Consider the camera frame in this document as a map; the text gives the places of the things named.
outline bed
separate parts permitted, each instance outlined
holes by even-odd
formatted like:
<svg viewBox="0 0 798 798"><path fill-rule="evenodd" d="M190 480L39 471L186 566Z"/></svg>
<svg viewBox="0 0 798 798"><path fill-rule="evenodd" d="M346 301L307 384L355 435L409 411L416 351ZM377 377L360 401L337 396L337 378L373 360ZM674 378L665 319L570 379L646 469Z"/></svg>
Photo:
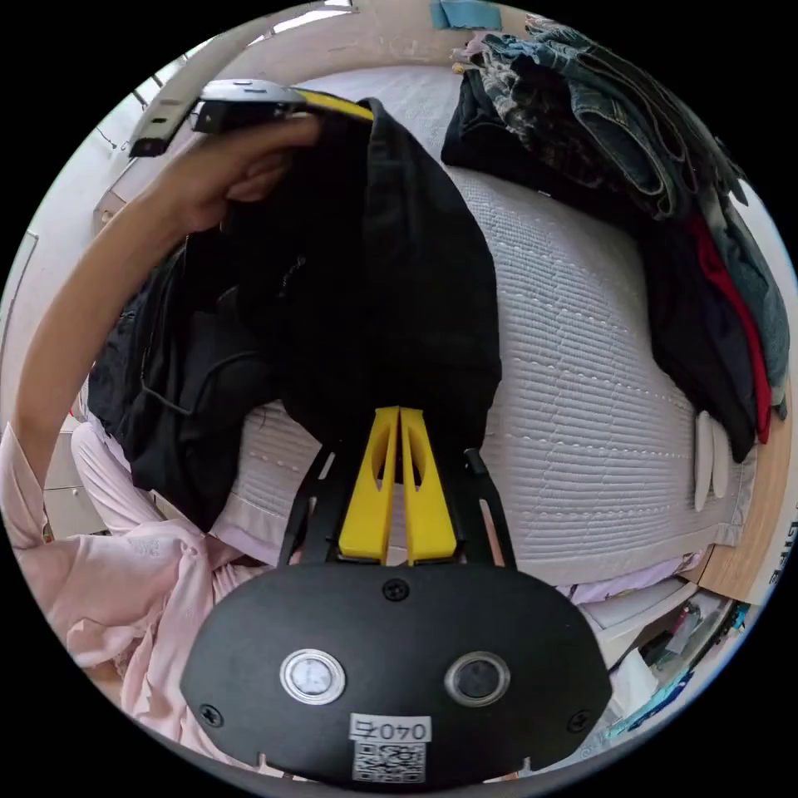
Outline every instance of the bed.
<svg viewBox="0 0 798 798"><path fill-rule="evenodd" d="M460 77L390 66L305 86L379 98L439 158ZM449 169L496 266L504 378L483 456L503 497L519 566L550 584L613 579L703 547L735 545L756 451L724 499L692 506L695 412L654 363L635 243L549 197ZM226 519L278 545L317 450L278 404L247 419ZM391 561L403 559L394 502Z"/></svg>

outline label sticker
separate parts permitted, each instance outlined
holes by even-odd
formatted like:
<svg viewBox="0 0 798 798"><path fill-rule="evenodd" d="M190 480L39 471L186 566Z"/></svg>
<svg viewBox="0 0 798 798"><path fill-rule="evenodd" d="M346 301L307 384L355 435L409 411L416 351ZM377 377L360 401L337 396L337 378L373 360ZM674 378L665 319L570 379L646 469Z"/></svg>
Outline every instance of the label sticker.
<svg viewBox="0 0 798 798"><path fill-rule="evenodd" d="M429 716L349 716L355 743L352 780L379 784L421 784L426 779L426 745L432 742Z"/></svg>
<svg viewBox="0 0 798 798"><path fill-rule="evenodd" d="M426 778L426 743L356 742L353 781L421 784Z"/></svg>
<svg viewBox="0 0 798 798"><path fill-rule="evenodd" d="M349 739L355 742L432 742L432 718L394 715L349 716Z"/></svg>

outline cable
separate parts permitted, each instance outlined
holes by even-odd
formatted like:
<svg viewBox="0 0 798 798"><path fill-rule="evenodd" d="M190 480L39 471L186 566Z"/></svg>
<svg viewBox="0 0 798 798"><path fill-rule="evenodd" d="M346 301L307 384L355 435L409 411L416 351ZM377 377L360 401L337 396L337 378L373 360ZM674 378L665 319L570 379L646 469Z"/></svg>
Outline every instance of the cable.
<svg viewBox="0 0 798 798"><path fill-rule="evenodd" d="M101 136L102 136L102 137L103 137L103 138L104 138L104 139L105 139L105 140L106 140L106 141L107 141L107 142L108 142L110 145L111 145L111 148L112 148L113 150L115 150L115 149L116 149L116 147L117 147L118 145L117 145L117 144L114 144L114 142L113 142L113 141L111 141L111 139L109 139L109 138L108 138L108 136L107 136L105 133L103 133L103 132L100 130L100 128L99 128L99 127L96 127L96 128L95 128L95 130L96 130L96 131L97 131L97 132L98 132L98 133L99 133L99 134L100 134L100 135L101 135Z"/></svg>

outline hand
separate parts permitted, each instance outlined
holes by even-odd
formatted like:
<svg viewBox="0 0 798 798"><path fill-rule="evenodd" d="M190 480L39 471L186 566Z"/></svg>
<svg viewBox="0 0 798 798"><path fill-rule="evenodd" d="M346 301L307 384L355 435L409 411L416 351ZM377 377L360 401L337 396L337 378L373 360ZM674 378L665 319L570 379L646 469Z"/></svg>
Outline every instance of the hand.
<svg viewBox="0 0 798 798"><path fill-rule="evenodd" d="M147 190L181 234L219 224L229 200L256 202L280 181L294 147L313 146L319 122L312 116L269 122L208 136L177 155Z"/></svg>

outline qr code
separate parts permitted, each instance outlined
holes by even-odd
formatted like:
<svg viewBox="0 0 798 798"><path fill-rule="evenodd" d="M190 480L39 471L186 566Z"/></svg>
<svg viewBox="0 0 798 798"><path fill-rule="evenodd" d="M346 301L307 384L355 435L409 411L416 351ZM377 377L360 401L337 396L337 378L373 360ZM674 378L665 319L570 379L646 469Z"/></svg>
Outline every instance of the qr code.
<svg viewBox="0 0 798 798"><path fill-rule="evenodd" d="M355 743L354 781L420 784L425 779L425 767L425 743Z"/></svg>

